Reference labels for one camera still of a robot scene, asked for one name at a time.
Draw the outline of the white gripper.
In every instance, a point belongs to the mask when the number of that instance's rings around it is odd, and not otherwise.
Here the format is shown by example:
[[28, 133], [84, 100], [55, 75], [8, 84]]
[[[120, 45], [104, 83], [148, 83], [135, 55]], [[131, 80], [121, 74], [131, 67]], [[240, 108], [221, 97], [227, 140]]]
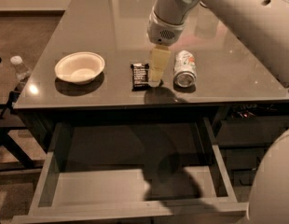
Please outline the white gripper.
[[164, 14], [165, 16], [161, 16], [152, 8], [149, 15], [147, 34], [150, 42], [156, 44], [151, 50], [148, 72], [148, 83], [151, 87], [157, 87], [160, 84], [171, 56], [168, 46], [178, 41], [185, 28], [183, 15], [167, 11]]

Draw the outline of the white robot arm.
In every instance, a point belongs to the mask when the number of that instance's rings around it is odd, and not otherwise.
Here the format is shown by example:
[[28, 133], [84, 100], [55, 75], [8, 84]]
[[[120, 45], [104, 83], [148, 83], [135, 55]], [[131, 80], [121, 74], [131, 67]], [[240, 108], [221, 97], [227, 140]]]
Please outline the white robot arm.
[[[156, 0], [149, 16], [150, 41], [174, 44], [199, 1], [289, 89], [289, 0]], [[259, 164], [241, 223], [289, 224], [289, 129]]]

